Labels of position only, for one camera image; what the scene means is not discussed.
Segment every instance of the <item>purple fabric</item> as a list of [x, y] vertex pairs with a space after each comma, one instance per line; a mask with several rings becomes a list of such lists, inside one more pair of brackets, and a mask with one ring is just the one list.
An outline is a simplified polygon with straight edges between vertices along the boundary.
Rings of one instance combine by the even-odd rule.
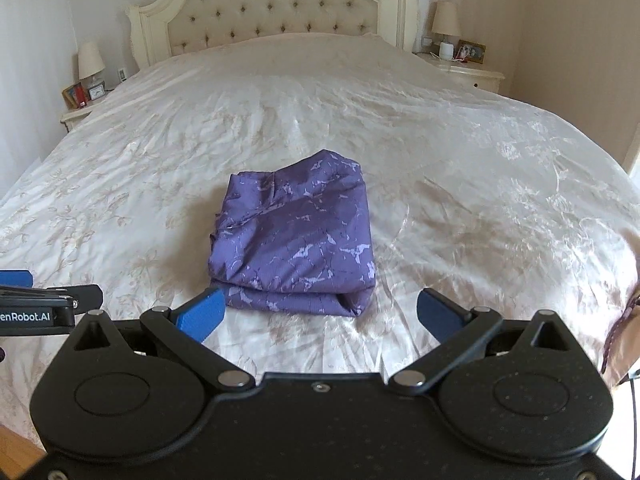
[[322, 150], [274, 173], [232, 175], [209, 274], [228, 306], [362, 314], [376, 273], [360, 165]]

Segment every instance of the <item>red object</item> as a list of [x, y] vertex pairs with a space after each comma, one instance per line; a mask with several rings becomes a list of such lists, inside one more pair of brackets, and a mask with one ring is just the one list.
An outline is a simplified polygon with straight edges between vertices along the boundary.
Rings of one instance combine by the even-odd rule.
[[76, 101], [78, 101], [78, 106], [84, 108], [86, 106], [86, 94], [84, 93], [84, 88], [82, 88], [80, 83], [74, 87], [74, 94], [76, 96]]

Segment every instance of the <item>cream nightstand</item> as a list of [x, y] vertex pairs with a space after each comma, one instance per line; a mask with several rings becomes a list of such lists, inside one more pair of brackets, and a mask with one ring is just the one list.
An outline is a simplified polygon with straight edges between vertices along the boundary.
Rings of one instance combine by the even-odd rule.
[[474, 86], [496, 94], [500, 93], [500, 83], [504, 79], [504, 74], [493, 72], [485, 65], [472, 62], [442, 61], [431, 54], [416, 54], [416, 56], [443, 72], [447, 72], [453, 79], [465, 86]]
[[78, 126], [78, 124], [80, 124], [85, 117], [93, 112], [93, 107], [102, 102], [105, 97], [106, 95], [97, 98], [95, 101], [89, 101], [87, 103], [87, 106], [85, 106], [84, 108], [78, 108], [78, 110], [69, 110], [63, 113], [60, 117], [60, 122], [65, 125], [66, 132], [69, 133], [73, 131], [73, 129]]

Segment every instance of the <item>bedspread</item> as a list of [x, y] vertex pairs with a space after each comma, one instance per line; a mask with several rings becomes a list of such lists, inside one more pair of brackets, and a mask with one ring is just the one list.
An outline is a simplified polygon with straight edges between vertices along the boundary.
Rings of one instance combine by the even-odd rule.
[[[415, 314], [431, 286], [509, 318], [555, 309], [601, 362], [638, 280], [631, 181], [557, 116], [462, 88], [376, 37], [284, 34], [133, 76], [0, 208], [0, 268], [27, 268], [36, 286], [98, 283], [114, 319], [178, 306], [209, 282], [229, 175], [322, 149], [364, 170], [377, 269], [368, 309], [229, 309], [208, 347], [258, 377], [388, 377], [436, 345]], [[0, 340], [0, 424], [36, 439], [29, 398], [63, 340]]]

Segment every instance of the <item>blue gripper pad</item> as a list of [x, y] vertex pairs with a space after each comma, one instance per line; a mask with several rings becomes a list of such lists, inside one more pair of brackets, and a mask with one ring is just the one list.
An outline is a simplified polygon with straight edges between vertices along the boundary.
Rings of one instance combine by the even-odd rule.
[[0, 270], [0, 285], [33, 286], [33, 276], [28, 270]]
[[425, 288], [420, 292], [416, 310], [420, 324], [441, 344], [462, 329], [472, 318], [468, 310], [432, 288]]
[[221, 290], [208, 288], [172, 313], [178, 330], [202, 343], [225, 319], [225, 297]]

